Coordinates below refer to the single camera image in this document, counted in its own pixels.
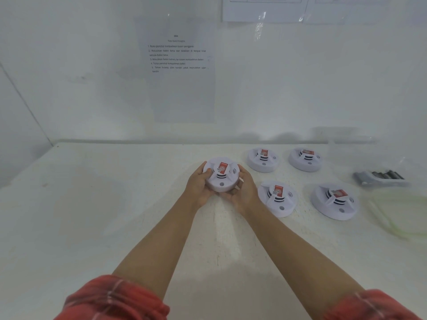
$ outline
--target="forearm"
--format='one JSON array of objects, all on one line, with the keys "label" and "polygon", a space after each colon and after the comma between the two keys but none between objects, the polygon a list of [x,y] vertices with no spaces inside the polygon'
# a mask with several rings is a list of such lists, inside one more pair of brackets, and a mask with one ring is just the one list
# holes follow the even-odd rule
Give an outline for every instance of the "forearm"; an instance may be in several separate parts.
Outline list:
[{"label": "forearm", "polygon": [[164,298],[198,207],[184,194],[114,271]]},{"label": "forearm", "polygon": [[264,204],[245,215],[259,241],[312,319],[363,290],[345,271],[278,220]]}]

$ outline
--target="plaid sleeve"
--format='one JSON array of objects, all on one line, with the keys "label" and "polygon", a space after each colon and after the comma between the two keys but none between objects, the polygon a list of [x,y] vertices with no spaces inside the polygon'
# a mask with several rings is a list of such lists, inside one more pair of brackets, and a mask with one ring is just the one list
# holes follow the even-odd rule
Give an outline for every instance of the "plaid sleeve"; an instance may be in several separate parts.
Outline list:
[{"label": "plaid sleeve", "polygon": [[55,320],[166,320],[168,313],[169,307],[152,292],[104,275],[67,297]]},{"label": "plaid sleeve", "polygon": [[324,320],[421,320],[380,290],[366,290],[344,298]]}]

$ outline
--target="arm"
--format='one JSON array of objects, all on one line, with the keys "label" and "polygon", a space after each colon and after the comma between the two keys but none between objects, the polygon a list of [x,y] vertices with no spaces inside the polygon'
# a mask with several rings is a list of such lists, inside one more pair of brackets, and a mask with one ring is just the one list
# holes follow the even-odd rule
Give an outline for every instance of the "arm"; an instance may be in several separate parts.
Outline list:
[{"label": "arm", "polygon": [[220,195],[248,221],[260,243],[313,320],[345,296],[364,291],[345,271],[296,235],[259,200],[256,185],[239,165],[238,189]]},{"label": "arm", "polygon": [[113,275],[135,282],[164,298],[193,219],[213,192],[205,185],[211,169],[204,162],[190,176],[184,193],[163,219],[135,246]]}]

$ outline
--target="person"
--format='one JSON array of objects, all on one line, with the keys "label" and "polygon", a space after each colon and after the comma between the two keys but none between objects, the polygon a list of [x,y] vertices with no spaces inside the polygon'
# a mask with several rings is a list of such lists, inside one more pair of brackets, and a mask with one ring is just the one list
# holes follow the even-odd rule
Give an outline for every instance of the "person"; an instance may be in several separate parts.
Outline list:
[{"label": "person", "polygon": [[[162,320],[163,298],[197,210],[215,193],[206,162],[184,193],[132,249],[112,275],[98,277],[65,301],[56,320]],[[313,320],[418,319],[380,290],[364,290],[349,274],[277,219],[259,200],[251,174],[239,165],[235,189],[219,195],[249,223],[260,243]]]}]

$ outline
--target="person's right hand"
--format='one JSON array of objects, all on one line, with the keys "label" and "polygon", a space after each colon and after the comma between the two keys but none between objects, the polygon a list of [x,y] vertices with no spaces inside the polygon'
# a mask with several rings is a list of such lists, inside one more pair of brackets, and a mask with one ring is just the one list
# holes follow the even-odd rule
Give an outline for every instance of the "person's right hand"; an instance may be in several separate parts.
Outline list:
[{"label": "person's right hand", "polygon": [[239,177],[243,180],[239,180],[238,188],[233,188],[229,192],[219,193],[220,196],[230,201],[238,213],[246,216],[246,213],[251,208],[256,208],[259,204],[263,204],[258,197],[258,189],[252,179],[251,174],[239,164],[240,173]]}]

